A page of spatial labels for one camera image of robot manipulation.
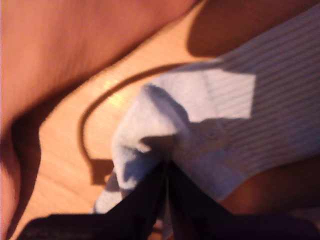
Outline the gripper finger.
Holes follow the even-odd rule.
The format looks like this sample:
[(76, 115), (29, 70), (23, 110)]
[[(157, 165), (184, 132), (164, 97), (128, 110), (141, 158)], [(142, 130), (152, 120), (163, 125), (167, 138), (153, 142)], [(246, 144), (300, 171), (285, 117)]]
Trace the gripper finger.
[(168, 199), (177, 240), (318, 240), (313, 223), (289, 215), (236, 215), (198, 188), (174, 163)]
[(167, 166), (160, 163), (104, 214), (52, 214), (31, 220), (25, 240), (146, 240), (166, 199)]

